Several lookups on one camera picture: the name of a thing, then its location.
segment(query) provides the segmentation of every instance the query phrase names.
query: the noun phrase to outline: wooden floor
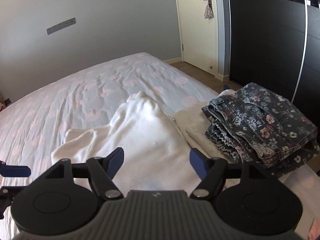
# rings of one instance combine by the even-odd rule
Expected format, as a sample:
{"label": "wooden floor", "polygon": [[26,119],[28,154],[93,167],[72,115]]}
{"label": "wooden floor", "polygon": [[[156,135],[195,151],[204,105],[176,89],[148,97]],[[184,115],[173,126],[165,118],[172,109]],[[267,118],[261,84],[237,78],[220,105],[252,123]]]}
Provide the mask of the wooden floor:
{"label": "wooden floor", "polygon": [[186,62],[177,62],[171,64],[175,68],[181,70],[182,72],[186,73],[187,75],[193,77],[194,79],[200,81],[202,84],[210,87],[214,91],[221,93],[223,91],[223,85],[227,84],[231,89],[233,90],[238,90],[242,88],[241,85],[237,84],[236,82],[233,81],[226,81],[222,82],[215,78],[214,76],[210,75],[209,73],[193,66],[190,65]]}

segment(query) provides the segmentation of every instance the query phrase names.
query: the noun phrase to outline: pink fabric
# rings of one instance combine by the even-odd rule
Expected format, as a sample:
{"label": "pink fabric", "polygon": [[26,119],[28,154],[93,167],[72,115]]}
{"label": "pink fabric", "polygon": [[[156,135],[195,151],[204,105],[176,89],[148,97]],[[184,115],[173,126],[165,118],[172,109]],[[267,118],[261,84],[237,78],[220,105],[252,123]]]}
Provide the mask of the pink fabric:
{"label": "pink fabric", "polygon": [[313,221],[308,237],[309,237],[309,240],[316,240],[319,236],[320,236],[320,220],[315,219]]}

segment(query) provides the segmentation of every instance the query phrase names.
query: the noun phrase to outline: floral pants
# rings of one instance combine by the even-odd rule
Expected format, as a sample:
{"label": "floral pants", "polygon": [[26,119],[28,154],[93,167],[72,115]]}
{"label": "floral pants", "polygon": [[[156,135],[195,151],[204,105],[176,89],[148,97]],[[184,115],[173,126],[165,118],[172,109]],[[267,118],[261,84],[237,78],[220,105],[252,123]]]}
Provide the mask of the floral pants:
{"label": "floral pants", "polygon": [[255,83],[202,111],[211,119],[205,135],[235,163],[254,160],[281,176],[319,153],[317,127],[289,100]]}

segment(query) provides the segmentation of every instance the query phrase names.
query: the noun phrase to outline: sliding wardrobe door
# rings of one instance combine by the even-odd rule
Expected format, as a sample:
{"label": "sliding wardrobe door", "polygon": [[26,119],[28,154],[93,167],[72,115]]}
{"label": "sliding wardrobe door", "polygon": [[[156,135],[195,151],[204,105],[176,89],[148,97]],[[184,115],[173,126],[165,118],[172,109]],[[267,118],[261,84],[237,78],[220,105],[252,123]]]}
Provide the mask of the sliding wardrobe door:
{"label": "sliding wardrobe door", "polygon": [[320,127],[320,0],[307,0],[306,55],[293,103]]}
{"label": "sliding wardrobe door", "polygon": [[230,79],[292,99],[305,46],[304,0],[230,0]]}

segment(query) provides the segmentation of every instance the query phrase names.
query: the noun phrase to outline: bed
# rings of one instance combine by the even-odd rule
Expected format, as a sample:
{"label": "bed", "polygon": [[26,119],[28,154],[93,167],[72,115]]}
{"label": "bed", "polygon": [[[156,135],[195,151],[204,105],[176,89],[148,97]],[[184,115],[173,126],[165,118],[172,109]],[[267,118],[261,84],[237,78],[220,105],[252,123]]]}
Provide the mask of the bed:
{"label": "bed", "polygon": [[[28,165],[32,170],[26,179],[3,178],[1,186],[31,183],[51,166],[50,154],[62,144],[68,129],[108,124],[119,105],[139,91],[155,99],[170,116],[218,95],[147,53],[79,71],[30,93],[0,113],[0,160]],[[0,239],[11,239],[15,230],[11,219],[0,220]]]}

